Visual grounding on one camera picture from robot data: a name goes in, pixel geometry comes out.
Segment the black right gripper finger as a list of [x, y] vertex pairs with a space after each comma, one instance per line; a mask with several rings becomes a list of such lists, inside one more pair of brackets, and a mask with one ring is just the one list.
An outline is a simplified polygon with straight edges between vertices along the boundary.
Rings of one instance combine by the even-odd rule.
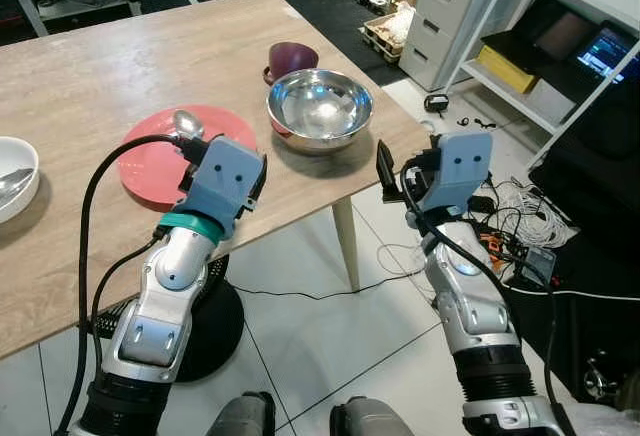
[[378, 142], [376, 151], [376, 172], [381, 186], [381, 200], [383, 202], [402, 202], [402, 190], [398, 186], [398, 176], [396, 163], [394, 163], [392, 153], [383, 140]]

